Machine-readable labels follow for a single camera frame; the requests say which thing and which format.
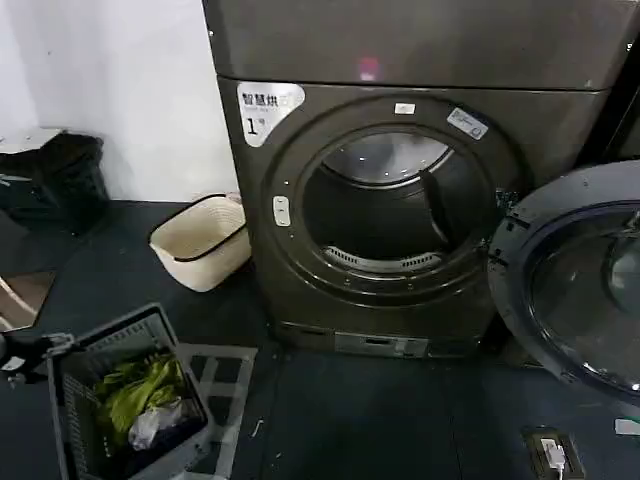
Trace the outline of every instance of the dryer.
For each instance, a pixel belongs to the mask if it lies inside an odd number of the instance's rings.
[[[410,358],[475,350],[496,226],[572,168],[638,28],[622,0],[206,14],[276,334]]]

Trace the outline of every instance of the floor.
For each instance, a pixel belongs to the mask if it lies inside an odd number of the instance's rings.
[[[640,443],[543,370],[283,348],[251,265],[206,294],[166,273],[147,237],[178,208],[119,203],[82,238],[56,228],[20,242],[2,235],[0,273],[58,268],[37,325],[19,337],[80,335],[160,302],[183,343],[255,348],[232,479],[534,480],[522,432],[543,425],[571,434],[587,478],[637,476]],[[3,480],[59,478],[47,385],[0,383],[0,425]]]

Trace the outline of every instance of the machine door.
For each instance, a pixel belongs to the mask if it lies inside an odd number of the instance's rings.
[[[640,417],[640,161],[575,171],[526,197],[496,231],[488,271],[533,357]]]

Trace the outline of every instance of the white laundry basket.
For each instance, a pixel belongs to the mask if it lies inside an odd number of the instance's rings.
[[[224,194],[201,198],[157,227],[149,245],[178,282],[206,292],[251,256],[242,205]]]

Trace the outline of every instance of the plastic basket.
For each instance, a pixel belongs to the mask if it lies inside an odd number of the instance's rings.
[[[157,227],[149,245],[178,282],[196,292],[219,285],[251,256],[242,205],[204,197]]]
[[[177,340],[159,306],[117,320],[48,360],[49,386],[63,480],[166,480],[207,453],[213,422],[193,373],[180,358]],[[171,430],[151,450],[113,457],[96,422],[92,387],[120,362],[154,351],[171,351],[184,373],[197,415]]]

